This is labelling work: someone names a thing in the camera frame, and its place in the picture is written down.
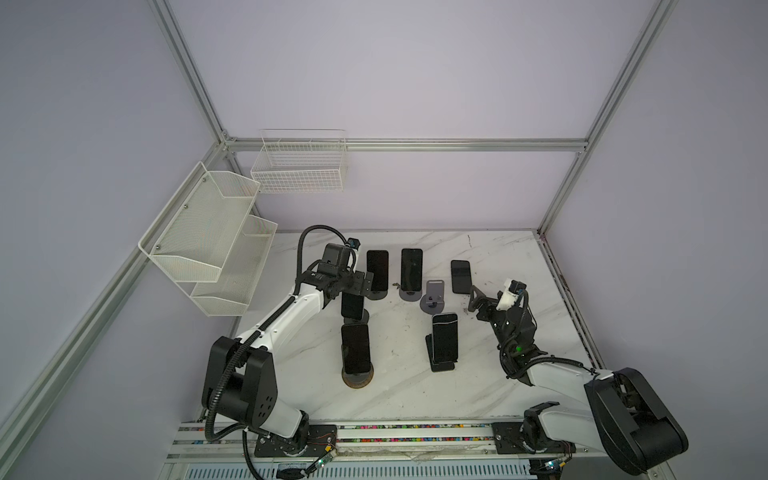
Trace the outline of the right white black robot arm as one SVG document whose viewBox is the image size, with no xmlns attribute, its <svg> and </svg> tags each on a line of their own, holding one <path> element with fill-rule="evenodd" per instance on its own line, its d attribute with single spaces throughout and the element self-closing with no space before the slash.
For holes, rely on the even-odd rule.
<svg viewBox="0 0 768 480">
<path fill-rule="evenodd" d="M 549 354 L 535 343 L 537 323 L 525 284 L 509 280 L 493 297 L 471 287 L 469 312 L 497 339 L 506 379 L 555 392 L 575 402 L 546 401 L 528 408 L 517 445 L 529 453 L 577 446 L 605 453 L 630 475 L 647 473 L 685 453 L 689 440 L 644 375 L 633 368 L 605 370 Z"/>
</svg>

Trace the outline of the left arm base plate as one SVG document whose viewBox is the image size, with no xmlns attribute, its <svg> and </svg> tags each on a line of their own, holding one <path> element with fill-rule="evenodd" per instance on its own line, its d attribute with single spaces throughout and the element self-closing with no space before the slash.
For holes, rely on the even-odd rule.
<svg viewBox="0 0 768 480">
<path fill-rule="evenodd" d="M 256 458 L 315 458 L 336 445 L 337 435 L 335 425 L 309 424 L 300 427 L 290 438 L 273 433 L 259 434 L 250 450 Z"/>
</svg>

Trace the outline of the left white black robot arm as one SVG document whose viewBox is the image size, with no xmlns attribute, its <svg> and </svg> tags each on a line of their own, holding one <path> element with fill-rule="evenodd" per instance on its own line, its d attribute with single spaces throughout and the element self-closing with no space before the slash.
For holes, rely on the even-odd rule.
<svg viewBox="0 0 768 480">
<path fill-rule="evenodd" d="M 212 345 L 201 399 L 207 441 L 246 429 L 285 439 L 299 435 L 307 421 L 303 411 L 279 398 L 275 354 L 339 295 L 369 294 L 373 275 L 357 269 L 359 247 L 356 238 L 328 244 L 264 320 Z"/>
</svg>

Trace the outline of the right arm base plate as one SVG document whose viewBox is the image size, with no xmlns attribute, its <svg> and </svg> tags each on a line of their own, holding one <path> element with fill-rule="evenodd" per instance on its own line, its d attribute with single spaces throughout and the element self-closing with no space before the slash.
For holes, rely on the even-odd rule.
<svg viewBox="0 0 768 480">
<path fill-rule="evenodd" d="M 549 439 L 535 422 L 495 422 L 491 424 L 498 454 L 573 454 L 575 445 Z"/>
</svg>

